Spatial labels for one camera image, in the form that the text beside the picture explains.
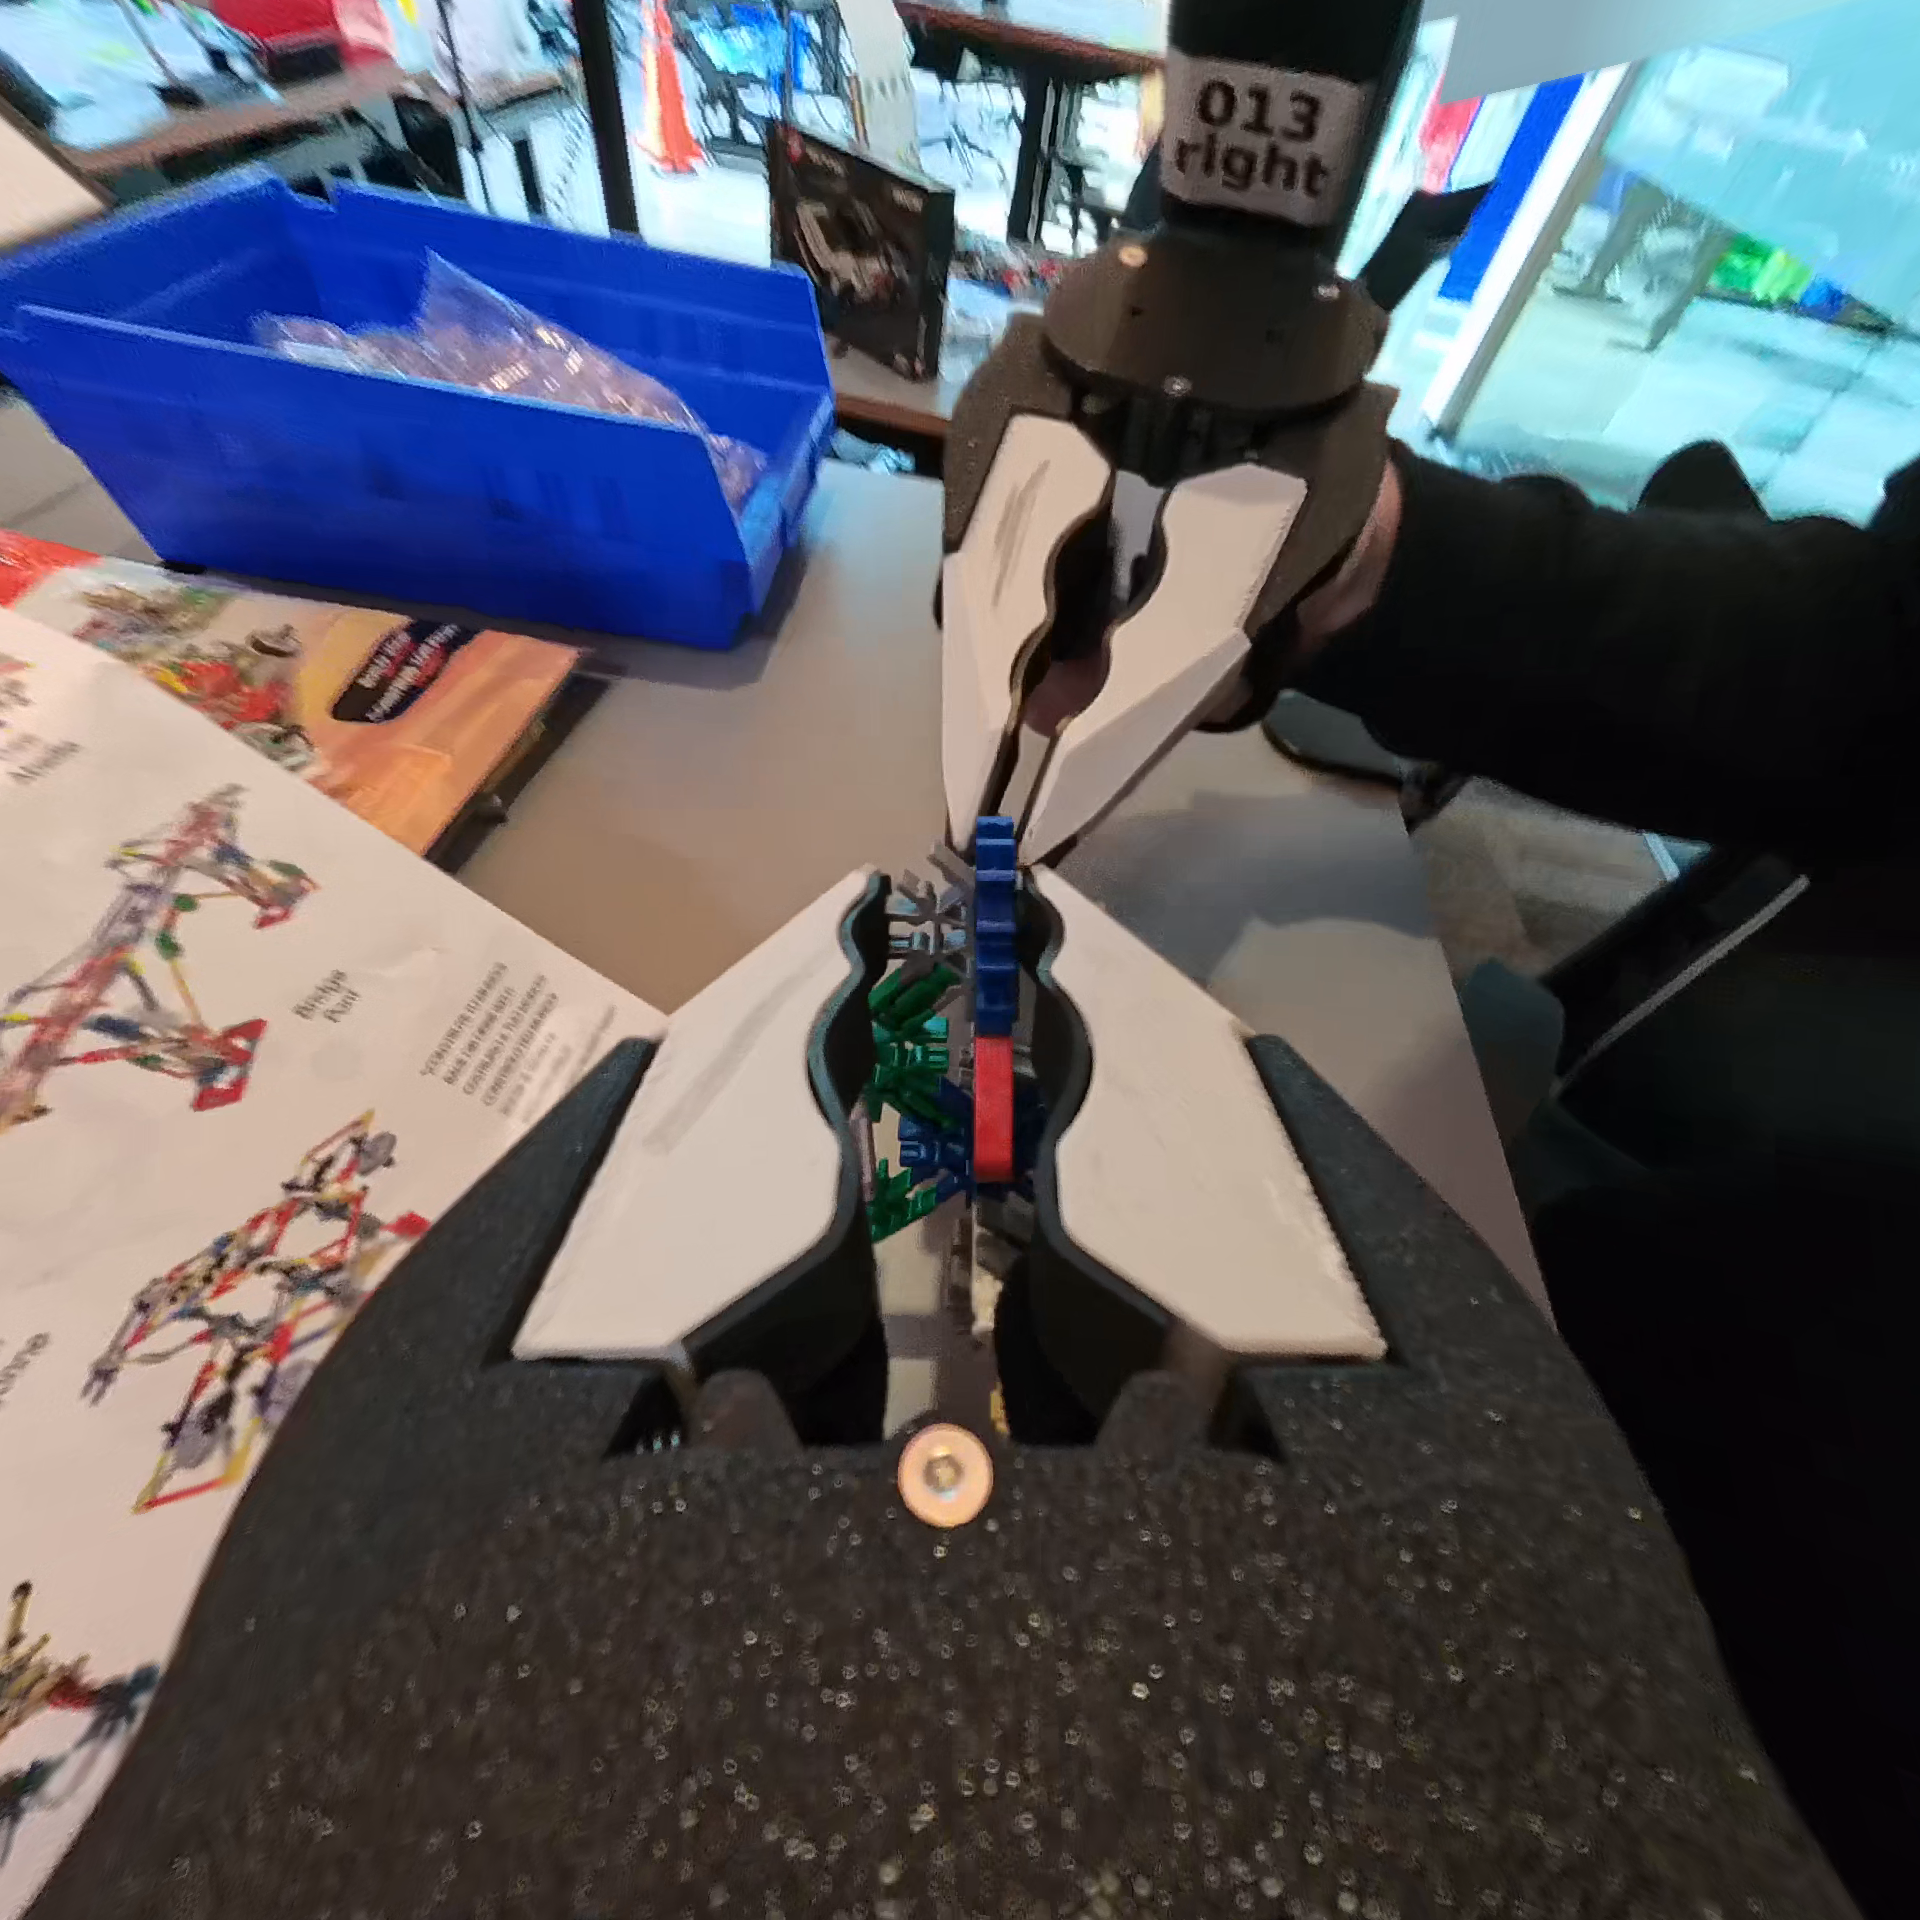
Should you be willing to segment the person's right forearm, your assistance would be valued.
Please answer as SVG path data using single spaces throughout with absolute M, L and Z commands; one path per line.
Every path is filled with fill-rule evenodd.
M 1299 685 L 1535 801 L 1836 869 L 1916 850 L 1918 466 L 1868 523 L 1607 510 L 1404 454 L 1383 594 Z

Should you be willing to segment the black printed box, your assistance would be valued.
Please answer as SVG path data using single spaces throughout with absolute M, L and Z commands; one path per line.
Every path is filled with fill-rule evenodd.
M 774 119 L 771 254 L 812 283 L 823 333 L 900 377 L 941 370 L 954 189 Z

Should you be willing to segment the orange traffic cone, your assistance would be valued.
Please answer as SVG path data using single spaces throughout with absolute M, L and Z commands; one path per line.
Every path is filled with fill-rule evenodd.
M 639 130 L 638 154 L 660 176 L 695 176 L 705 147 L 687 121 L 686 89 L 674 29 L 666 3 L 638 3 L 639 29 Z

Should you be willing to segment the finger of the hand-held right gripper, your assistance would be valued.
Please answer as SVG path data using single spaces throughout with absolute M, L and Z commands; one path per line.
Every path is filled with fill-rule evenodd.
M 943 555 L 941 773 L 950 841 L 1002 814 L 1028 691 L 1113 593 L 1113 466 L 1068 422 L 1015 416 Z
M 1025 818 L 1027 867 L 1094 827 L 1242 672 L 1307 493 L 1301 475 L 1236 464 L 1163 496 L 1159 578 L 1111 629 L 1099 694 L 1054 738 Z

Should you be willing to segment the blue plastic bin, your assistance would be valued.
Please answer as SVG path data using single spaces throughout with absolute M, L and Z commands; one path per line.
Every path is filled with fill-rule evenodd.
M 660 379 L 766 458 L 756 489 L 732 507 L 668 423 L 258 344 L 403 326 L 435 262 Z M 799 270 L 258 170 L 4 259 L 2 365 L 162 560 L 706 651 L 763 611 L 834 425 Z

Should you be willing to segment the clear plastic bags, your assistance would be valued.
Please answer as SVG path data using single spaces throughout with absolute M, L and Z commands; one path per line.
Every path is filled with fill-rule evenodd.
M 695 438 L 730 507 L 740 510 L 766 473 L 766 456 L 718 435 L 660 379 L 631 368 L 581 334 L 537 315 L 431 254 L 415 314 L 403 327 L 348 329 L 324 321 L 260 315 L 253 342 L 310 368 L 431 382 L 494 399 L 547 401 L 596 416 L 625 416 Z

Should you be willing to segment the black office chair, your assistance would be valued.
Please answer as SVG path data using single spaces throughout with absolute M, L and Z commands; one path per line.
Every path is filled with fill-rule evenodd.
M 1357 274 L 1357 286 L 1391 315 L 1429 270 L 1454 254 L 1494 183 L 1414 193 Z

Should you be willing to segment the colourful construction toy model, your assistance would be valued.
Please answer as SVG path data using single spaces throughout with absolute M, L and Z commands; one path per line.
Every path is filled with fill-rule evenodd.
M 874 1065 L 853 1107 L 870 1241 L 954 1211 L 946 1298 L 977 1345 L 1034 1233 L 1050 1115 L 1019 967 L 1018 831 L 981 818 L 972 856 L 933 853 L 887 904 L 887 969 L 869 991 Z

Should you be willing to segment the printed instruction sheet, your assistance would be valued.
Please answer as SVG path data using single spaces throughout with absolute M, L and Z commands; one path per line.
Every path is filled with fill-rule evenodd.
M 4 1917 L 93 1811 L 372 1291 L 666 1018 L 4 614 Z

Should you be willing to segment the red box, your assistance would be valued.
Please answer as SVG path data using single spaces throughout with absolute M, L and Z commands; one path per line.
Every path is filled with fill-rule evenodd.
M 273 73 L 322 73 L 394 65 L 394 26 L 379 3 L 205 3 L 226 29 L 262 51 Z

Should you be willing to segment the black pole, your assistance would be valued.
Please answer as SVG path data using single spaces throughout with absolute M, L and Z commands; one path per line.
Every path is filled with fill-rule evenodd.
M 622 103 L 618 48 L 609 3 L 572 3 L 572 26 L 578 41 L 582 102 L 591 130 L 595 162 L 609 229 L 638 235 L 638 202 L 633 189 L 633 151 Z

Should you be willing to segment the person's right hand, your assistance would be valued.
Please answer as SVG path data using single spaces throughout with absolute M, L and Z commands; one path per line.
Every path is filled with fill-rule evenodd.
M 1236 729 L 1265 720 L 1285 694 L 1331 642 L 1362 625 L 1375 608 L 1390 563 L 1402 541 L 1405 483 L 1404 447 L 1385 441 L 1383 473 L 1375 504 L 1356 541 L 1313 578 L 1285 614 L 1269 621 L 1255 637 L 1255 651 L 1244 671 L 1245 699 L 1234 718 Z

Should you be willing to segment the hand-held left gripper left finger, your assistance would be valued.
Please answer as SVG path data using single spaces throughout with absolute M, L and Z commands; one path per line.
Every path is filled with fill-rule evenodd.
M 666 1023 L 511 1345 L 639 1368 L 614 1449 L 691 1438 L 722 1374 L 766 1382 L 806 1445 L 883 1438 L 853 1113 L 876 1069 L 890 894 L 853 869 Z

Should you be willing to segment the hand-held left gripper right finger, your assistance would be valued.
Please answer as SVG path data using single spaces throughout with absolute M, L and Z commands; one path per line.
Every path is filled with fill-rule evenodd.
M 1091 1448 L 1145 1376 L 1217 1449 L 1277 1449 L 1255 1374 L 1374 1365 L 1385 1334 L 1255 1035 L 1057 872 L 1025 882 L 1034 1224 L 994 1314 L 1015 1442 Z

